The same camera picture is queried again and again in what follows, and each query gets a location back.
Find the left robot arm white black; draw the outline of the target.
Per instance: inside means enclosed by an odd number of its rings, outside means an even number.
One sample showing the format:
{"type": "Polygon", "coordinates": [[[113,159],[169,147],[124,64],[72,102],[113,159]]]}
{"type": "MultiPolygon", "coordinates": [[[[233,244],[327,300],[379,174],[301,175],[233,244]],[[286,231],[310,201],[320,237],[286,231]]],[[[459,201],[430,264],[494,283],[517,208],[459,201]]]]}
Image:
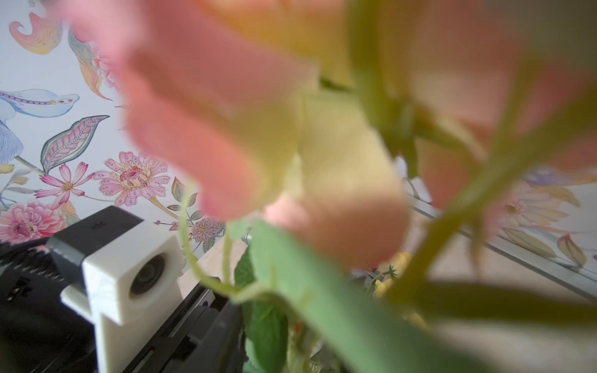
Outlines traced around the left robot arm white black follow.
{"type": "MultiPolygon", "coordinates": [[[[1,245],[1,370],[97,372],[93,325],[59,300],[66,283],[51,256],[1,245]]],[[[243,317],[196,285],[126,372],[241,372],[243,317]]]]}

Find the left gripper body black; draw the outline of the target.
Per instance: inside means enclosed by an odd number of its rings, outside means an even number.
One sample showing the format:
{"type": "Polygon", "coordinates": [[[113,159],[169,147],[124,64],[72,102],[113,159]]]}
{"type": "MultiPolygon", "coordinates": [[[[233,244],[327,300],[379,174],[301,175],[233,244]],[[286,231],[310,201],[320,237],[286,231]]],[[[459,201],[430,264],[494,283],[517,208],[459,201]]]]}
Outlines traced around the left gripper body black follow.
{"type": "Polygon", "coordinates": [[[244,348],[241,307],[198,284],[124,371],[241,372],[244,348]]]}

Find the yellow flower bunch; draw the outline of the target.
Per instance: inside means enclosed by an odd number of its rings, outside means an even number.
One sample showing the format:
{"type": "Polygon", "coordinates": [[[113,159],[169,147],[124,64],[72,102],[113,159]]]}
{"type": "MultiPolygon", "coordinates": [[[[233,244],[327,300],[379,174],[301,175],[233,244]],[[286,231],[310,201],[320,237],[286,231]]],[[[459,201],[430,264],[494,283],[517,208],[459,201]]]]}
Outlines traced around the yellow flower bunch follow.
{"type": "MultiPolygon", "coordinates": [[[[375,298],[382,298],[393,283],[400,278],[411,258],[411,254],[407,252],[395,254],[388,263],[382,265],[381,271],[371,279],[367,292],[375,298]]],[[[402,317],[412,326],[426,332],[431,330],[426,321],[416,312],[405,312],[402,317]]]]}

